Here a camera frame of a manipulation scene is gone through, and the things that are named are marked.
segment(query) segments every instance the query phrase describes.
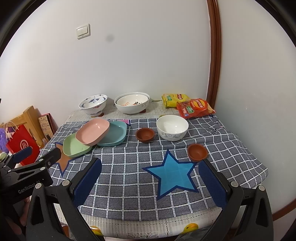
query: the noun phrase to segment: wooden headboard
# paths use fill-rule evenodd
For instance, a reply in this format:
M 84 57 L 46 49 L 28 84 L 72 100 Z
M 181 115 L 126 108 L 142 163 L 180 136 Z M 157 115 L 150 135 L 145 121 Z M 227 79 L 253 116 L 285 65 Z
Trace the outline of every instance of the wooden headboard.
M 44 147 L 44 144 L 42 141 L 42 139 L 44 138 L 44 134 L 41 130 L 41 127 L 40 127 L 40 124 L 38 121 L 38 115 L 37 115 L 36 110 L 34 109 L 34 106 L 30 106 L 21 115 L 13 118 L 10 121 L 11 122 L 9 122 L 7 125 L 2 123 L 0 125 L 0 127 L 4 128 L 4 125 L 5 126 L 14 126 L 14 125 L 19 126 L 19 125 L 24 124 L 24 126 L 26 127 L 28 132 L 35 139 L 37 145 L 40 146 L 40 148 Z

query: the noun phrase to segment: purple plush toy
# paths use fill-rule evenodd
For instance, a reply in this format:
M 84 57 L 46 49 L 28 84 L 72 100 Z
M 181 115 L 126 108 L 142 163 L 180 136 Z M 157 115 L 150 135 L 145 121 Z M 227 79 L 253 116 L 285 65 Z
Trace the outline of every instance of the purple plush toy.
M 0 149 L 3 152 L 6 152 L 8 154 L 9 150 L 6 147 L 6 144 L 7 144 L 7 139 L 6 139 L 5 130 L 3 128 L 0 128 Z

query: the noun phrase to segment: gray plaid cloth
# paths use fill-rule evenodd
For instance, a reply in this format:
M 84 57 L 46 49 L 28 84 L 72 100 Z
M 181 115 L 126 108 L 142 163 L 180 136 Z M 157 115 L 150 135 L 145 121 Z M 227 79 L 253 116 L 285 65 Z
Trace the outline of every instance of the gray plaid cloth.
M 189 161 L 188 145 L 204 145 L 209 152 L 208 159 L 215 169 L 222 172 L 229 181 L 236 180 L 242 187 L 253 188 L 266 178 L 267 168 L 215 115 L 191 119 L 188 122 L 189 128 L 182 140 L 169 142 L 155 134 L 154 141 L 144 144 L 138 142 L 135 133 L 143 127 L 152 128 L 157 133 L 156 119 L 131 120 L 131 126 L 128 126 L 122 144 L 103 148 L 95 146 L 86 155 L 71 160 L 63 176 L 58 165 L 53 165 L 49 169 L 53 185 L 58 185 L 65 179 L 72 179 L 93 157 L 97 157 L 102 161 L 102 173 L 84 205 L 79 207 L 80 212 L 117 220 L 152 221 L 215 206 L 200 178 L 198 166 L 191 173 L 199 189 L 198 193 L 175 189 L 156 200 L 158 180 L 142 168 L 161 164 L 167 149 L 179 161 L 185 162 Z M 85 122 L 62 125 L 40 156 L 53 149 L 55 142 L 63 143 L 68 135 L 75 133 L 83 124 Z

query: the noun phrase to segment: brown clay bowl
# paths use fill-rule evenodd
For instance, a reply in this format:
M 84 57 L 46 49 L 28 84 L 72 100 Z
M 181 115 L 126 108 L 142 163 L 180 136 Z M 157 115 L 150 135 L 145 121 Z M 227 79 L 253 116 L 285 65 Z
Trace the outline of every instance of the brown clay bowl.
M 136 138 L 143 143 L 149 143 L 154 139 L 154 131 L 150 128 L 141 128 L 136 132 Z
M 187 147 L 187 153 L 191 161 L 197 162 L 207 157 L 207 149 L 200 144 L 191 144 Z

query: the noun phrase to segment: blue plate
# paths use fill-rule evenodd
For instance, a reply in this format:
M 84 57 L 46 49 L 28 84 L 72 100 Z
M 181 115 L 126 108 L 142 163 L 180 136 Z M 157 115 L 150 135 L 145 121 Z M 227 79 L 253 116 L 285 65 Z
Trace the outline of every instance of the blue plate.
M 111 121 L 108 133 L 97 145 L 104 147 L 121 144 L 126 137 L 126 128 L 126 123 L 123 121 Z

